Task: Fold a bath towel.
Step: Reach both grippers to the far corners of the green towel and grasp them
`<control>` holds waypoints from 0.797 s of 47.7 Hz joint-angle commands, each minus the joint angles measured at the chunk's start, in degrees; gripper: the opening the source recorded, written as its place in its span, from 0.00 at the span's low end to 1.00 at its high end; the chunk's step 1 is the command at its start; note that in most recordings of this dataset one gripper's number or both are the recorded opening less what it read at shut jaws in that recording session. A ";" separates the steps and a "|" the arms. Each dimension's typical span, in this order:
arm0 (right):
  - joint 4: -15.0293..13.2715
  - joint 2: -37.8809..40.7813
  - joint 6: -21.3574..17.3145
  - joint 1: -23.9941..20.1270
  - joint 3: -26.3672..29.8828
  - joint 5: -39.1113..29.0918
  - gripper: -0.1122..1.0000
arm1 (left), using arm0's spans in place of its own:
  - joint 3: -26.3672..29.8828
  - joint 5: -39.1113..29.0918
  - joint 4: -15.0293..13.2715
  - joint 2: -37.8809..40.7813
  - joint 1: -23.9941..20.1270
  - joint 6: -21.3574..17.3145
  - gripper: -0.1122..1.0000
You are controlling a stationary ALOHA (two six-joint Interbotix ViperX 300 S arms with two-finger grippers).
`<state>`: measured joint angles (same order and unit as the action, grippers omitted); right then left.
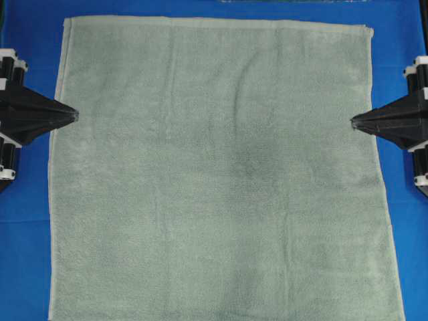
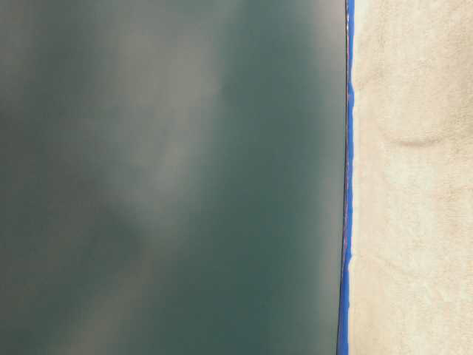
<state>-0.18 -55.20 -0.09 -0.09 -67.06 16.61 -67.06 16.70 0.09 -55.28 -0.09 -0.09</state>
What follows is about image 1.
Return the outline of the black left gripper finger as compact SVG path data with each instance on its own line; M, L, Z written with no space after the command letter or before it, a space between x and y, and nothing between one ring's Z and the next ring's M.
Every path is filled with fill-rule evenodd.
M47 98L25 86L9 85L9 102L14 106L30 110L60 112L74 118L78 117L78 111L72 107Z
M62 119L32 120L29 124L14 125L9 131L9 138L20 145L28 145L37 137L78 121L78 116L66 116Z

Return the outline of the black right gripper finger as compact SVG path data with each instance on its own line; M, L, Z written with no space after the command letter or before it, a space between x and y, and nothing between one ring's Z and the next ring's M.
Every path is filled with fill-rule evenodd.
M405 128L379 128L363 122L351 122L351 126L355 130L388 140L403 150L416 150L427 144L427 138L418 137Z
M394 102L358 114L350 119L351 122L367 122L369 120L387 120L415 116L427 110L427 99L424 95L407 95Z

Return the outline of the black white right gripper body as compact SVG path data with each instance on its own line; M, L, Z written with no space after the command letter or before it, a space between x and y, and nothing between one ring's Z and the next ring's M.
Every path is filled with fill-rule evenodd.
M416 188L427 196L427 56L418 56L412 66L405 68L409 95L418 98L417 130L421 138L416 139L408 149L413 161L413 181Z

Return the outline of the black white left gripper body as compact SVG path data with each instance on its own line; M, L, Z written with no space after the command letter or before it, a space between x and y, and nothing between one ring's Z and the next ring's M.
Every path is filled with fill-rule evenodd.
M1 192L17 176L22 144L12 133L12 89L23 84L27 70L27 63L18 58L14 49L1 49Z

